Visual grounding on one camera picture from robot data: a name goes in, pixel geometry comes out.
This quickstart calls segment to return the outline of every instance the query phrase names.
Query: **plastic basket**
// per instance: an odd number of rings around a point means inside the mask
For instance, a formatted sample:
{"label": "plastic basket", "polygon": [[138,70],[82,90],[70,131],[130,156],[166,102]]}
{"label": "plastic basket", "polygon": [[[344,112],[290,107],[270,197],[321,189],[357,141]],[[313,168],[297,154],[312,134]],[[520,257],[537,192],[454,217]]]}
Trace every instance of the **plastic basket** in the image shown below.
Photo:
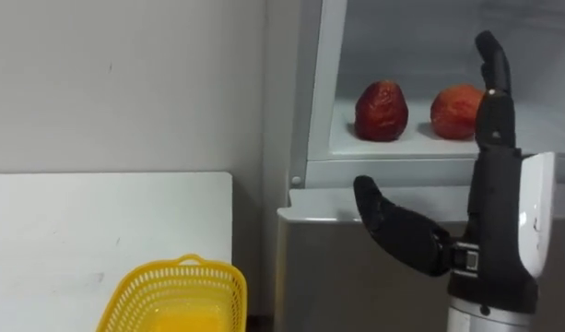
{"label": "plastic basket", "polygon": [[245,332],[247,284],[234,266],[185,255],[136,268],[114,292],[98,332]]}

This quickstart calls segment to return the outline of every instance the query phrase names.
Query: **robotic arm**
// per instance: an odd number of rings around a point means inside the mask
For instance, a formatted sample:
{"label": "robotic arm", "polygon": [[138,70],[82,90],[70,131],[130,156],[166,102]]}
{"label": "robotic arm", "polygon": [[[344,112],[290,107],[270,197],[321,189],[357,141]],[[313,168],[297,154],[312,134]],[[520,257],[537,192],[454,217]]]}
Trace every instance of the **robotic arm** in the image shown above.
{"label": "robotic arm", "polygon": [[372,239],[432,277],[451,272],[448,332],[526,332],[536,312],[552,223],[554,153],[523,157],[515,146],[510,67],[489,31],[476,37],[487,92],[477,112],[478,158],[465,234],[389,201],[359,176],[354,194]]}

